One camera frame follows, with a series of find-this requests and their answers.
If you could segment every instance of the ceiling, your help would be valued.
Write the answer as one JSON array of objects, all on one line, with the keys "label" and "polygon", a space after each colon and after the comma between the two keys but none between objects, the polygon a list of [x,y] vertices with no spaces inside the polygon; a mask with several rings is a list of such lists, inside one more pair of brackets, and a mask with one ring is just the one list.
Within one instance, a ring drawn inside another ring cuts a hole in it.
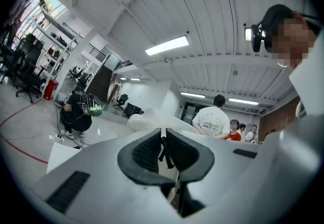
[{"label": "ceiling", "polygon": [[[315,14],[309,0],[75,0],[73,7],[116,52],[134,63],[121,77],[172,80],[185,91],[258,101],[258,106],[227,103],[228,109],[261,115],[297,93],[289,69],[277,65],[264,47],[254,53],[244,24],[261,21],[274,4]],[[189,46],[148,56],[145,50],[186,35]]]}]

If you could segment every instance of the red shirt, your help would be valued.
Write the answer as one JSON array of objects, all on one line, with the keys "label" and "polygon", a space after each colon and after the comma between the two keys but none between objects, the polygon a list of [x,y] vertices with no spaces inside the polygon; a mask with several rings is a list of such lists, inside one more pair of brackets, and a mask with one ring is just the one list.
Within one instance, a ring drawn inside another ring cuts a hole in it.
[{"label": "red shirt", "polygon": [[241,135],[237,132],[236,134],[230,133],[226,139],[231,138],[232,141],[241,141]]}]

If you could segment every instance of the black office chair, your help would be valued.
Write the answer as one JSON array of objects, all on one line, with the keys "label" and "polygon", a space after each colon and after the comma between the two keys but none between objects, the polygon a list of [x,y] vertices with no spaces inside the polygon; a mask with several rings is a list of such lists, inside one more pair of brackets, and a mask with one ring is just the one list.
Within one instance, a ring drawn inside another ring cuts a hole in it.
[{"label": "black office chair", "polygon": [[24,66],[18,75],[23,84],[17,85],[17,87],[21,87],[22,89],[16,92],[16,97],[18,97],[19,93],[27,93],[31,103],[33,103],[31,93],[35,94],[36,98],[39,98],[38,95],[41,93],[39,88],[43,83],[46,82],[45,79],[40,79],[39,75],[34,75],[33,73],[36,68],[38,57],[41,54],[42,47],[43,44],[37,40],[28,53]]},{"label": "black office chair", "polygon": [[90,80],[91,76],[92,74],[83,73],[76,85],[79,86],[83,91],[87,87],[87,83]]},{"label": "black office chair", "polygon": [[23,65],[23,58],[29,53],[36,37],[32,34],[28,34],[25,38],[23,38],[18,46],[16,47],[15,51],[8,49],[7,47],[3,47],[5,51],[4,56],[4,65],[6,70],[3,71],[3,75],[0,79],[0,84],[2,84],[2,80],[5,76],[11,78],[11,80],[16,82],[16,72],[19,71]]},{"label": "black office chair", "polygon": [[116,110],[118,110],[118,109],[123,110],[122,105],[124,105],[127,100],[128,100],[128,95],[123,94],[120,96],[119,99],[116,100],[116,104],[114,104],[113,107],[115,107]]}]

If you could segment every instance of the white table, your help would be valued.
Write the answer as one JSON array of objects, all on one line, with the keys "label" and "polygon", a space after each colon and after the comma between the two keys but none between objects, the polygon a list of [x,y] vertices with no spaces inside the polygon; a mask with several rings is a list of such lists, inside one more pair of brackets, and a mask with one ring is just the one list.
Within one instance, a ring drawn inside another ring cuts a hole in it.
[{"label": "white table", "polygon": [[80,149],[74,149],[59,143],[53,143],[46,174],[73,157]]}]

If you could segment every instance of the grey floor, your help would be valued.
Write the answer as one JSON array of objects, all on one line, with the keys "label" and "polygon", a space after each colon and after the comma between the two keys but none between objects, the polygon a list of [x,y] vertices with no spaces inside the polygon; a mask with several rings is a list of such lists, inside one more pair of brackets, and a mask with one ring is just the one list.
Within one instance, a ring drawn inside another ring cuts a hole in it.
[{"label": "grey floor", "polygon": [[[64,92],[69,92],[68,84],[63,88]],[[46,174],[47,164],[39,160],[48,161],[53,143],[60,143],[60,140],[55,138],[59,132],[56,115],[56,111],[59,115],[59,109],[53,101],[41,99],[37,102],[36,97],[33,97],[32,106],[8,119],[30,105],[27,94],[20,94],[17,98],[16,91],[7,78],[0,85],[1,153],[9,170],[17,177],[17,182],[31,188]],[[101,116],[93,117],[92,121],[83,138],[84,142],[90,145],[133,133],[133,130],[126,126],[127,118],[122,116],[122,112],[115,112],[110,106]],[[80,144],[77,133],[75,136],[75,142]],[[76,146],[69,139],[64,139],[63,144]]]}]

